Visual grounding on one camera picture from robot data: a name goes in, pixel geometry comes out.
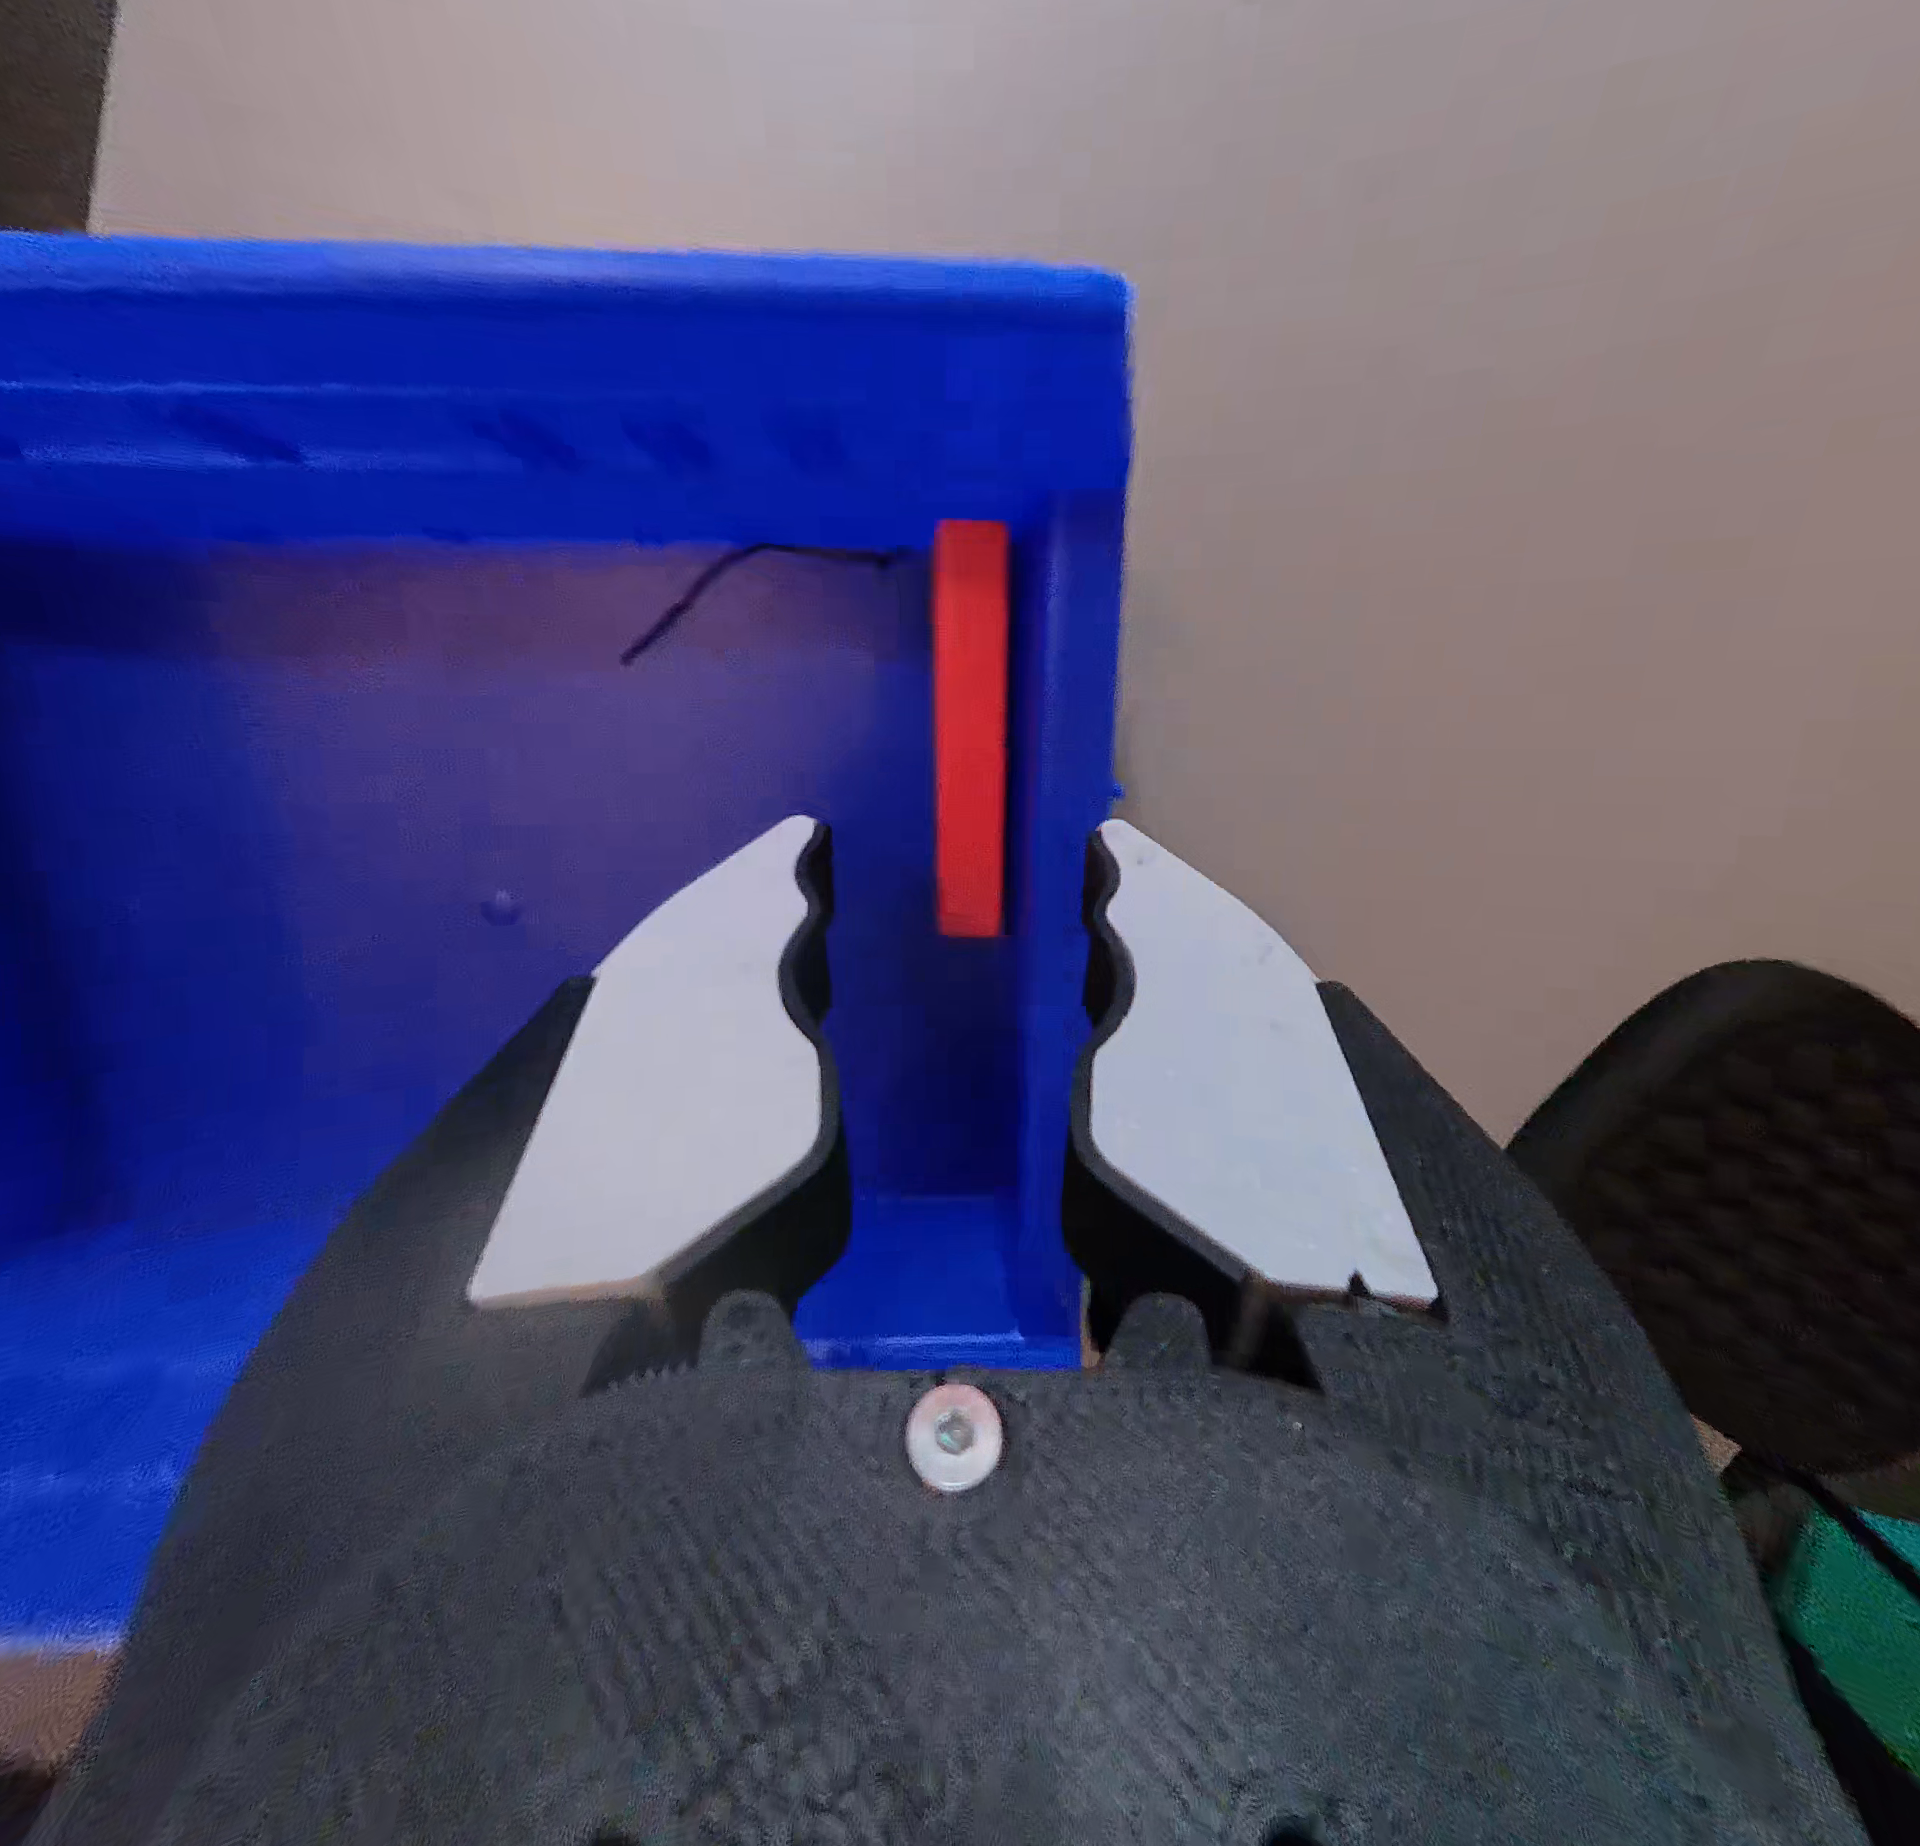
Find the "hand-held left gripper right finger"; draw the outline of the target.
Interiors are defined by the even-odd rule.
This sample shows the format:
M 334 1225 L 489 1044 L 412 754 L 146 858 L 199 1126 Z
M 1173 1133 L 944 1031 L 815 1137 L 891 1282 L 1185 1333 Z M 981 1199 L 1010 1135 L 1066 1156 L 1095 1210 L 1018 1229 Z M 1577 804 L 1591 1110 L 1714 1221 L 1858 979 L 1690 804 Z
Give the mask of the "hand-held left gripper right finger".
M 1277 930 L 1127 819 L 1087 838 L 1082 924 L 1064 1240 L 1091 1352 L 1152 1298 L 1188 1301 L 1246 1374 L 1312 1373 L 1304 1307 L 1436 1320 L 1321 981 Z

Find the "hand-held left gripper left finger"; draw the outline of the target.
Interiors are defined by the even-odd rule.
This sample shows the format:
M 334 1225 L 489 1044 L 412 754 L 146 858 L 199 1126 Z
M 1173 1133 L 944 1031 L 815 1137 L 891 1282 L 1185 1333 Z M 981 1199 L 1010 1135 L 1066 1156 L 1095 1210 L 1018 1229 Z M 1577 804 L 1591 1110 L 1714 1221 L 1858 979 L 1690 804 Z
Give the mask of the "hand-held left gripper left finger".
M 791 814 L 649 912 L 591 977 L 469 1280 L 482 1312 L 639 1303 L 787 1320 L 852 1238 L 832 1006 L 832 829 Z

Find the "blue plastic bin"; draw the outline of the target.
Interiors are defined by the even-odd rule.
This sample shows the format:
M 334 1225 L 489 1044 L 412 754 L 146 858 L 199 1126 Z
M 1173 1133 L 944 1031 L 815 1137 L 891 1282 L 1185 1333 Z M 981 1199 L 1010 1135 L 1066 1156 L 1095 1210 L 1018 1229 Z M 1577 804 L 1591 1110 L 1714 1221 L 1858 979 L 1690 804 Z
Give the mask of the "blue plastic bin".
M 818 1363 L 1066 1370 L 1135 294 L 967 259 L 4 235 L 4 1653 L 111 1651 L 246 1352 L 552 993 L 832 829 Z M 999 939 L 931 535 L 1012 547 Z

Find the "red bar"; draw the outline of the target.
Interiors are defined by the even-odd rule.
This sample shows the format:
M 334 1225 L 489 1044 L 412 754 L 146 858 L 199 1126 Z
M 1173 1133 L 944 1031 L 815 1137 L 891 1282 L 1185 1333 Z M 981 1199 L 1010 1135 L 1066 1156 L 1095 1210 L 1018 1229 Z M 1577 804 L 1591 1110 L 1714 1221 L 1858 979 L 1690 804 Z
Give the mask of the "red bar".
M 931 535 L 931 863 L 940 930 L 999 939 L 1008 874 L 1012 547 L 1005 523 Z

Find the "black textured pad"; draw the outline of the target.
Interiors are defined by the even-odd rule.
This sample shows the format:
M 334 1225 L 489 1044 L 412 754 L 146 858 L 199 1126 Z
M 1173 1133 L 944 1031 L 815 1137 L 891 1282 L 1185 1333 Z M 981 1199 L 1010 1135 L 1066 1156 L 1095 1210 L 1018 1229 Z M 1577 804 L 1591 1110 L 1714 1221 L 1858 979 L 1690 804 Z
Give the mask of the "black textured pad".
M 1509 1156 L 1687 1414 L 1814 1475 L 1917 1460 L 1917 1021 L 1732 960 L 1622 1021 Z

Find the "teal chair seat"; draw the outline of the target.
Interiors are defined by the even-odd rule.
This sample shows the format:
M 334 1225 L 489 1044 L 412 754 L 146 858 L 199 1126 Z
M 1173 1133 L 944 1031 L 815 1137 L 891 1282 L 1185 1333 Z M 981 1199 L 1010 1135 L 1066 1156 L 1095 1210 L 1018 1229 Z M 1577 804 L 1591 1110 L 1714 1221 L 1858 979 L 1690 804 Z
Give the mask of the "teal chair seat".
M 1830 1514 L 1809 1506 L 1769 1577 L 1784 1631 L 1839 1695 L 1917 1769 L 1917 1595 Z

